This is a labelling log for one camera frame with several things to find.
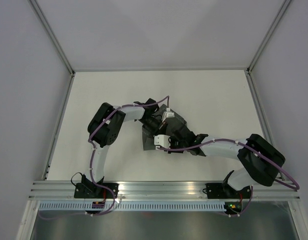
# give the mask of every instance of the gray wall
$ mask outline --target gray wall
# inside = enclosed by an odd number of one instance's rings
[[[245,68],[283,0],[38,0],[75,70]]]
[[[26,0],[0,0],[0,240],[42,174],[69,73]]]
[[[308,212],[308,0],[295,0],[253,73],[285,168]]]

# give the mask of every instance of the white cable tray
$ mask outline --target white cable tray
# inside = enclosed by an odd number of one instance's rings
[[[103,210],[108,209],[112,202],[106,201]],[[93,207],[93,201],[41,201],[39,210],[83,210],[97,211],[100,208]],[[177,202],[177,201],[122,201],[115,203],[116,211],[146,211],[146,212],[223,212],[225,203],[216,202]]]

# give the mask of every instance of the white table surface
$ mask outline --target white table surface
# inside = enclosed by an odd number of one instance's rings
[[[91,145],[87,126],[103,102],[123,105],[170,96],[170,107],[195,134],[247,138],[261,127],[242,70],[78,72],[67,103],[48,180],[69,180],[87,173]],[[126,122],[109,149],[107,181],[223,180],[240,162],[142,150],[142,124]]]

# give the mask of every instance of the glass panel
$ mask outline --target glass panel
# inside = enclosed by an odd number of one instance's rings
[[[44,217],[71,211],[43,211]],[[125,212],[36,219],[33,240],[297,240],[287,203],[253,202],[241,216],[214,212]]]

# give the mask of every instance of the white cable clip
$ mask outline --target white cable clip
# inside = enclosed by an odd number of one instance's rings
[[[257,152],[257,153],[254,152],[254,155],[255,155],[256,157],[260,157],[260,152]]]

